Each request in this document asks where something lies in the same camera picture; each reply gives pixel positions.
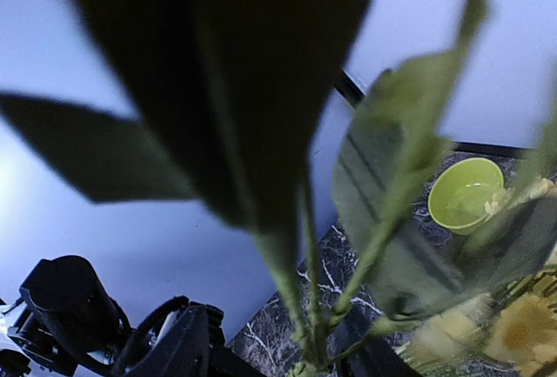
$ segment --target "bowl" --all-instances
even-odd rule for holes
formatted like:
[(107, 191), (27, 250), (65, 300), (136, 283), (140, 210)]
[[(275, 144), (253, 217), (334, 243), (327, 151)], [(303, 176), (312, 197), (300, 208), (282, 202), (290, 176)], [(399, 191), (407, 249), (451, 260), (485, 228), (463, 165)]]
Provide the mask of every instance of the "bowl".
[(485, 203), (504, 186), (501, 169), (485, 158), (450, 166), (435, 184), (427, 208), (435, 223), (459, 235), (475, 231), (487, 216)]

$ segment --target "dark marble surface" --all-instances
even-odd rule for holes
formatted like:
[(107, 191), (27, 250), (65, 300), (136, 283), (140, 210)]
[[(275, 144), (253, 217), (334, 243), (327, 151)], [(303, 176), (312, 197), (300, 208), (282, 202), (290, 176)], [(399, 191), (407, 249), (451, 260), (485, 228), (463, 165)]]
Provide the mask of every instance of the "dark marble surface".
[[(466, 158), (485, 157), (491, 159), (501, 168), (506, 182), (516, 173), (517, 160), (514, 158), (483, 156), (466, 152), (455, 152), (447, 157), (440, 165), (431, 182), (425, 184), (423, 194), (413, 204), (413, 217), (419, 229), (427, 236), (432, 245), (440, 250), (451, 240), (453, 234), (438, 226), (427, 210), (427, 196), (437, 177), (450, 165)], [(342, 225), (337, 222), (331, 227), (326, 236), (319, 242), (322, 255), (322, 272), (319, 288), (324, 309), (334, 305), (342, 289), (352, 277), (358, 258), (349, 245)], [(308, 277), (305, 266), (299, 268), (299, 279), (304, 293), (304, 303), (307, 306)], [(373, 303), (370, 292), (362, 287), (357, 297), (352, 300), (354, 308), (359, 309), (373, 322), (381, 315), (381, 311)], [(288, 317), (282, 299), (275, 293), (261, 310), (250, 320), (242, 331), (230, 342), (232, 351), (256, 367), (261, 373), (271, 376), (282, 376), (299, 360), (299, 350), (292, 341), (294, 326)], [(390, 345), (398, 347), (404, 344), (410, 335), (396, 333), (387, 337)], [(339, 350), (337, 341), (332, 335), (328, 340), (328, 350), (336, 353)], [(510, 375), (501, 373), (477, 362), (469, 366), (473, 374), (486, 376)]]

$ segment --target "bowl rim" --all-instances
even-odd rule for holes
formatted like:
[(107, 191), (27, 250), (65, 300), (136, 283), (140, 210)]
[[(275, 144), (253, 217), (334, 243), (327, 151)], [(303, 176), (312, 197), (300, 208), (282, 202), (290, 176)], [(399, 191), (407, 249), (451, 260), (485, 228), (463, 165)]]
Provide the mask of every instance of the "bowl rim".
[(456, 164), (452, 164), (451, 166), (449, 166), (446, 170), (444, 170), (441, 175), (439, 175), (437, 177), (437, 179), (435, 180), (435, 182), (433, 183), (433, 187), (429, 192), (429, 195), (427, 196), (427, 210), (429, 211), (429, 215), (432, 217), (433, 221), (435, 223), (437, 223), (439, 226), (445, 227), (446, 229), (450, 229), (452, 231), (458, 231), (461, 229), (466, 229), (470, 226), (475, 226), (477, 225), (479, 222), (481, 222), (481, 220), (485, 219), (487, 216), (487, 213), (483, 216), (481, 216), (480, 218), (477, 218), (475, 221), (467, 223), (465, 225), (457, 225), (457, 226), (452, 226), (452, 225), (448, 225), (446, 223), (440, 222), (437, 220), (437, 218), (433, 215), (432, 212), (432, 208), (431, 208), (431, 201), (432, 201), (432, 194), (433, 191), (435, 190), (435, 187), (437, 186), (437, 184), (439, 183), (439, 181), (445, 176), (445, 174), (447, 174), (450, 170), (452, 170), (455, 166), (457, 165), (461, 165), (465, 162), (468, 161), (472, 161), (472, 160), (481, 160), (481, 161), (486, 161), (488, 164), (490, 164), (491, 166), (494, 166), (495, 168), (497, 168), (497, 173), (500, 177), (500, 182), (501, 182), (501, 186), (503, 188), (505, 188), (505, 177), (503, 176), (503, 171), (500, 169), (500, 167), (494, 163), (491, 159), (487, 159), (487, 158), (482, 158), (482, 157), (472, 157), (472, 158), (466, 158), (466, 159), (462, 159), (461, 161), (457, 162)]

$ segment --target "flower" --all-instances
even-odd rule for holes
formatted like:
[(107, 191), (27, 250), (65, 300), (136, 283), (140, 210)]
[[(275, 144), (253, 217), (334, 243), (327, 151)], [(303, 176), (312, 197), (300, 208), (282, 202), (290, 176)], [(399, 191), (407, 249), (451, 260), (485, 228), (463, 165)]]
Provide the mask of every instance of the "flower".
[(533, 361), (544, 364), (556, 358), (557, 318), (550, 303), (534, 294), (516, 300), (495, 322), (485, 353), (523, 369), (530, 369)]

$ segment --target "yellow-green plastic bowl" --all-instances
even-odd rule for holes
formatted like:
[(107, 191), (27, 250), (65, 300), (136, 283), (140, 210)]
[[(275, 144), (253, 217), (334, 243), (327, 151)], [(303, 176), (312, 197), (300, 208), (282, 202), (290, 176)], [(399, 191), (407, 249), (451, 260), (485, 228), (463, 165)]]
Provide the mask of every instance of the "yellow-green plastic bowl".
[(433, 220), (459, 235), (475, 231), (486, 217), (485, 203), (502, 189), (501, 169), (485, 158), (470, 158), (450, 166), (435, 184), (427, 208)]

